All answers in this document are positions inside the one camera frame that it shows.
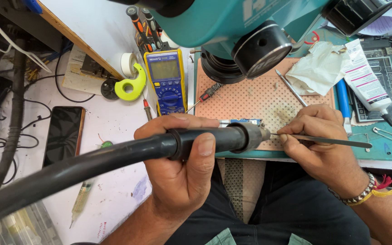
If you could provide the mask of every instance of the white tape roll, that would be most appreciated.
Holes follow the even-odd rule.
[[[127,77],[134,77],[137,71],[134,68],[134,64],[137,63],[137,58],[133,53],[122,54],[121,66],[123,74]]]
[[[179,45],[177,45],[176,43],[174,43],[166,34],[166,31],[163,30],[163,32],[161,32],[161,41],[162,42],[168,42],[169,43],[169,47],[171,48],[178,48]]]

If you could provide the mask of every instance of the yellow multimeter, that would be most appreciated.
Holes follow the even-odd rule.
[[[158,96],[158,114],[184,113],[187,100],[181,50],[146,52],[145,64]]]

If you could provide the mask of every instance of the black pants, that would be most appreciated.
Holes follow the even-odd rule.
[[[237,245],[286,245],[291,233],[313,245],[370,244],[368,227],[356,213],[295,163],[267,162],[248,225],[235,215],[216,163],[205,203],[166,245],[204,245],[226,228]]]

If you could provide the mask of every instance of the black smartphone screen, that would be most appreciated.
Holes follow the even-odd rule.
[[[83,111],[82,107],[56,106],[52,109],[44,167],[76,155],[80,127],[84,122]]]

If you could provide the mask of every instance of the man's left hand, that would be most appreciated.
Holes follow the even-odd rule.
[[[166,133],[173,128],[218,127],[219,121],[189,114],[171,114],[155,118],[135,131],[134,139]],[[145,161],[152,183],[152,208],[169,221],[185,221],[200,208],[210,192],[216,140],[211,133],[199,135],[186,163],[167,158]]]

